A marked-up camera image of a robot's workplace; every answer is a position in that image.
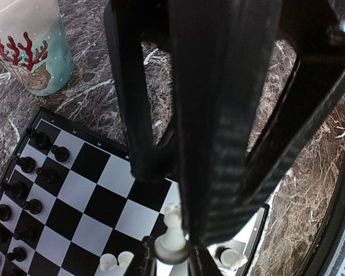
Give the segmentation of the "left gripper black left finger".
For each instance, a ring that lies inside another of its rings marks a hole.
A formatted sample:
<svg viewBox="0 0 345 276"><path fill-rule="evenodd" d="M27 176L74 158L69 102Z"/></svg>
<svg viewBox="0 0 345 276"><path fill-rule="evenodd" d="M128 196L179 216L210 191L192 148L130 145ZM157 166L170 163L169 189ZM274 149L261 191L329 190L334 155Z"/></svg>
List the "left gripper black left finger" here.
<svg viewBox="0 0 345 276"><path fill-rule="evenodd" d="M124 276L155 276L156 268L155 239L151 236L145 236L138 246Z"/></svg>

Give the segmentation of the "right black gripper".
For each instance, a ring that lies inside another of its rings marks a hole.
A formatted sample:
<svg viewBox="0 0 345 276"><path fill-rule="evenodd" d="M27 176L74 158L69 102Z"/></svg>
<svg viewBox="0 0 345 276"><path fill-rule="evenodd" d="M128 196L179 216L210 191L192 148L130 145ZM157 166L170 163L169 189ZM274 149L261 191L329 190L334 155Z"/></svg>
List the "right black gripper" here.
<svg viewBox="0 0 345 276"><path fill-rule="evenodd" d="M109 1L103 18L114 75L144 74L143 41L175 75L258 75L277 38L300 56L345 55L345 1Z"/></svg>

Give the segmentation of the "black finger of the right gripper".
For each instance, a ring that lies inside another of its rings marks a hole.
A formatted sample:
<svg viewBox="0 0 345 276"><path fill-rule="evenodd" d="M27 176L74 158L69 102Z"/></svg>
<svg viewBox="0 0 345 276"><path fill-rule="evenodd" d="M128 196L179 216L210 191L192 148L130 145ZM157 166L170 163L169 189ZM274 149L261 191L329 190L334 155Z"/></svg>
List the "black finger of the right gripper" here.
<svg viewBox="0 0 345 276"><path fill-rule="evenodd" d="M140 181L159 181L175 168L175 121L155 144L137 17L105 11L104 26L131 173Z"/></svg>
<svg viewBox="0 0 345 276"><path fill-rule="evenodd" d="M196 246L225 242L241 230L345 91L345 55L297 54L249 149L269 61L258 75L174 74L183 228Z"/></svg>

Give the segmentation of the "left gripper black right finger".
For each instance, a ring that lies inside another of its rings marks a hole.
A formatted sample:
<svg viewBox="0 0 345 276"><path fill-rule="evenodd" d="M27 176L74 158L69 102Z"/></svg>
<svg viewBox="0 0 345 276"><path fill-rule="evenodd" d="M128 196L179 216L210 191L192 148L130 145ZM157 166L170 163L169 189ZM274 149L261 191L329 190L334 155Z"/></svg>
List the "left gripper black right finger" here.
<svg viewBox="0 0 345 276"><path fill-rule="evenodd" d="M188 275L189 276L222 276L215 261L205 247L195 246L188 241Z"/></svg>

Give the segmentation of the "white rook corner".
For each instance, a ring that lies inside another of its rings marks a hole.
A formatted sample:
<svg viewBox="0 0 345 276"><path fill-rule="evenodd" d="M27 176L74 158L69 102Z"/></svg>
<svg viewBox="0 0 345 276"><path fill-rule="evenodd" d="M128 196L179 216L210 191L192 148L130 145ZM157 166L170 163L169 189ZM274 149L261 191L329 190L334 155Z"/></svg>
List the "white rook corner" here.
<svg viewBox="0 0 345 276"><path fill-rule="evenodd" d="M236 270L244 266L248 259L244 254L238 253L232 248L224 248L218 255L218 260L225 267Z"/></svg>

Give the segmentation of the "white pawn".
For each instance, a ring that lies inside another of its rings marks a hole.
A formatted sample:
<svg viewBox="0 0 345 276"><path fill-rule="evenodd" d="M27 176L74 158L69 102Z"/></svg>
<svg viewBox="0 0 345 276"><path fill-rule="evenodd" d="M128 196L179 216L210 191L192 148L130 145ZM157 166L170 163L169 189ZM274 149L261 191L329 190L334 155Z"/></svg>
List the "white pawn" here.
<svg viewBox="0 0 345 276"><path fill-rule="evenodd" d="M117 259L113 254L103 254L99 260L99 269L102 272L114 270L117 266Z"/></svg>
<svg viewBox="0 0 345 276"><path fill-rule="evenodd" d="M155 240L156 257L167 265L183 263L189 256L189 245L182 229L181 205L168 204L163 222L167 230Z"/></svg>

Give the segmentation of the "black grey chessboard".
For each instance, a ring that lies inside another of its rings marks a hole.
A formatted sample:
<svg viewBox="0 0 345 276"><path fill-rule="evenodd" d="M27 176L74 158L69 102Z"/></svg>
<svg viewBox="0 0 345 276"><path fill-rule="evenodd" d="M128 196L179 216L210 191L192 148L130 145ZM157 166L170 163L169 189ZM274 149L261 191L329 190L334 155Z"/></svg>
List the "black grey chessboard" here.
<svg viewBox="0 0 345 276"><path fill-rule="evenodd" d="M29 127L0 180L0 275L101 275L103 254L165 232L174 175L135 180L123 145L45 108Z"/></svg>

